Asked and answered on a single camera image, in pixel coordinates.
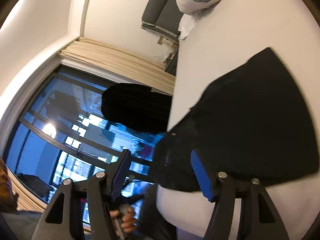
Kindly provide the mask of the left hand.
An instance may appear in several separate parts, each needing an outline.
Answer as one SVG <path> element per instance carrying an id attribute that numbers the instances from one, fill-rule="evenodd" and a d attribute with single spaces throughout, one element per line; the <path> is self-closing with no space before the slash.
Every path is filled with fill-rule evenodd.
<path id="1" fill-rule="evenodd" d="M 133 233 L 137 226 L 137 220 L 135 219 L 135 211 L 134 209 L 129 206 L 127 208 L 127 214 L 123 215 L 122 217 L 122 223 L 121 223 L 121 228 L 126 232 L 126 233 Z M 112 210 L 110 211 L 110 216 L 112 218 L 117 218 L 120 215 L 120 211 L 118 210 Z"/>

